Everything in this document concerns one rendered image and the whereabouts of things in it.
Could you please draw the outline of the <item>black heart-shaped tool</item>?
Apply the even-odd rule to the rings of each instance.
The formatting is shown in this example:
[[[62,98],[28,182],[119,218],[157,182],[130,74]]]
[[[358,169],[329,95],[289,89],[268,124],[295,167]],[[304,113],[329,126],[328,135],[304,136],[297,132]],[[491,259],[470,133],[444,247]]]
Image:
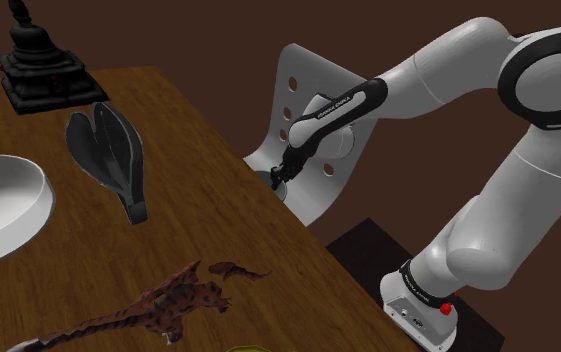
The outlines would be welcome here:
[[[70,114],[65,128],[69,154],[87,175],[117,194],[130,224],[145,222],[142,139],[113,106],[95,102],[91,110],[90,115]]]

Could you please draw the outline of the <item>white round bowl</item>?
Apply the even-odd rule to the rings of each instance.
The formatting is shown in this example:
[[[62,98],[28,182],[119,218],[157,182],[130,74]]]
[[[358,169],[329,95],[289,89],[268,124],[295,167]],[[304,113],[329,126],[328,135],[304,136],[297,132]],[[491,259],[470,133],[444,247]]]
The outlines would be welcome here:
[[[56,195],[35,162],[0,154],[0,259],[31,241],[49,222]]]

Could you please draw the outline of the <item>black tiered stupa figure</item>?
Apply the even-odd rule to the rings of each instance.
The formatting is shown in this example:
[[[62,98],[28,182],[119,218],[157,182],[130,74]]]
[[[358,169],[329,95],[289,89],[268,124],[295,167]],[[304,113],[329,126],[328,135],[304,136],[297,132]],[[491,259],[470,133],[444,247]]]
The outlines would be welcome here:
[[[0,56],[1,84],[18,115],[104,102],[107,93],[71,51],[62,50],[43,27],[32,22],[23,0],[7,0],[17,24],[14,46]]]

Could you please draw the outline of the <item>brown dragon figure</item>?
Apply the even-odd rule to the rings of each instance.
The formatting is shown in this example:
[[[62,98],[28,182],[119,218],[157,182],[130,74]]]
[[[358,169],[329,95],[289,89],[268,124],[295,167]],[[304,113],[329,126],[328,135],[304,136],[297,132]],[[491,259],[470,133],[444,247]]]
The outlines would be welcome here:
[[[129,307],[87,320],[66,329],[20,342],[5,352],[40,352],[101,331],[142,326],[160,333],[172,344],[183,338],[182,318],[199,307],[225,312],[231,299],[213,281],[201,283],[197,275],[200,263],[194,261],[163,283],[143,292]]]

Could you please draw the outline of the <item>dark robot stand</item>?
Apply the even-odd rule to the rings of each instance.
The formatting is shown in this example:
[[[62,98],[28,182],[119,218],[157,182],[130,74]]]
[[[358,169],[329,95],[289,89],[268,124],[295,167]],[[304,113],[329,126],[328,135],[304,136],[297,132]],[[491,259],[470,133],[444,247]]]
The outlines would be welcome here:
[[[398,269],[411,254],[370,218],[365,219],[327,246],[328,251],[382,307],[382,277]],[[504,336],[461,297],[457,336],[448,352],[501,352]]]

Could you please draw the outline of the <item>white perforated chair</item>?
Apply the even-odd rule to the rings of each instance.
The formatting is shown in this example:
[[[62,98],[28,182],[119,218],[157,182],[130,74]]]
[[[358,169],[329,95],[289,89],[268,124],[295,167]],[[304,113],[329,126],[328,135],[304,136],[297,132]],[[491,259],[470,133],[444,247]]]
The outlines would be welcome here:
[[[321,107],[364,79],[345,68],[297,45],[286,46],[279,57],[270,126],[262,144],[244,161],[261,179],[282,160],[291,123],[305,111]],[[374,120],[358,122],[351,131],[337,134],[321,144],[293,180],[278,187],[276,195],[306,226],[334,203],[344,189],[364,150]]]

